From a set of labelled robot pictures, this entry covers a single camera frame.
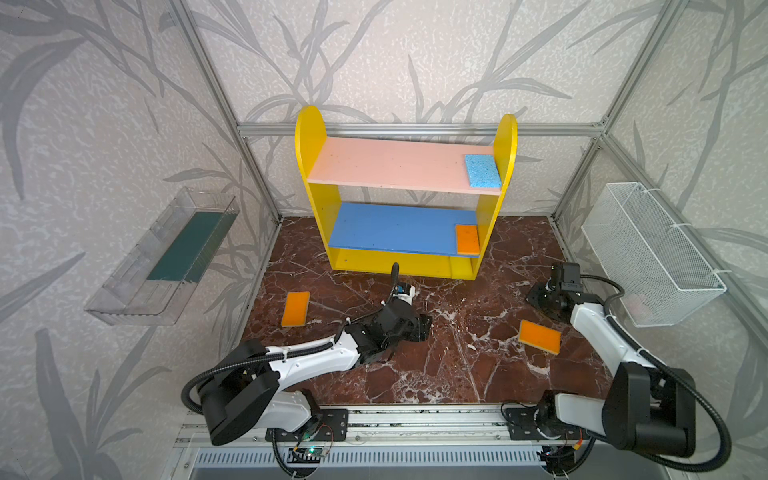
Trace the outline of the yellow orange sponge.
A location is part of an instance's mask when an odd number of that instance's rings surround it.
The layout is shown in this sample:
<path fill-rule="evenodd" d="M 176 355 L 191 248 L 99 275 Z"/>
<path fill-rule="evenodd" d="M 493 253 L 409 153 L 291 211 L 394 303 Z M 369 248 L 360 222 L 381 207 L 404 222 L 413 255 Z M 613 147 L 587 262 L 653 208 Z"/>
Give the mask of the yellow orange sponge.
<path fill-rule="evenodd" d="M 480 255 L 480 242 L 476 225 L 457 224 L 455 226 L 456 253 L 460 256 L 477 257 Z"/>

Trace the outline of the blue sponge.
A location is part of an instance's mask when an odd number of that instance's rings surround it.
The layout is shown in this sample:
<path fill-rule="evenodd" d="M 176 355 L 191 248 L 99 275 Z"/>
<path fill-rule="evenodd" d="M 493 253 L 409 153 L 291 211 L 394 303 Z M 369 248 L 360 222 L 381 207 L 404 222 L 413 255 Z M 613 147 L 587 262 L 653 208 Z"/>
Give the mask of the blue sponge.
<path fill-rule="evenodd" d="M 492 155 L 464 156 L 469 185 L 473 189 L 500 189 L 501 179 Z"/>

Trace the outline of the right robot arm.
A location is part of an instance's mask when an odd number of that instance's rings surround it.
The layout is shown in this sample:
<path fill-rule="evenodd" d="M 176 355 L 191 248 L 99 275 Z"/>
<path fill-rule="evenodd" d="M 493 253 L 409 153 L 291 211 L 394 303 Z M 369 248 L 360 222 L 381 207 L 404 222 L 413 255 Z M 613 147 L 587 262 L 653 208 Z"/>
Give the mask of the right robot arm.
<path fill-rule="evenodd" d="M 506 402 L 501 415 L 511 436 L 530 433 L 550 441 L 539 457 L 555 479 L 579 469 L 597 442 L 682 472 L 723 467 L 733 441 L 722 416 L 686 370 L 666 365 L 619 324 L 611 306 L 624 289 L 606 279 L 616 291 L 602 299 L 585 292 L 588 278 L 577 263 L 555 263 L 550 278 L 536 283 L 526 300 L 590 343 L 610 370 L 608 394 L 598 399 L 548 390 L 535 405 Z"/>

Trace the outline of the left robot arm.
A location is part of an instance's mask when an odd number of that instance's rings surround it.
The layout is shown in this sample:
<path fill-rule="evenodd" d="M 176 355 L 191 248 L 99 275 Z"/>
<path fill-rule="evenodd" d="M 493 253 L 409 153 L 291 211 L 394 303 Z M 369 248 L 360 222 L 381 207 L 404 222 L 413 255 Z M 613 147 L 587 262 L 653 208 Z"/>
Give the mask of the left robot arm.
<path fill-rule="evenodd" d="M 215 446 L 253 428 L 313 434 L 324 412 L 298 384 L 376 363 L 402 342 L 426 341 L 432 318 L 414 309 L 414 296 L 414 287 L 400 281 L 394 264 L 389 294 L 377 310 L 345 320 L 333 335 L 319 340 L 283 347 L 248 340 L 190 379 L 182 387 L 181 402 L 204 417 Z"/>

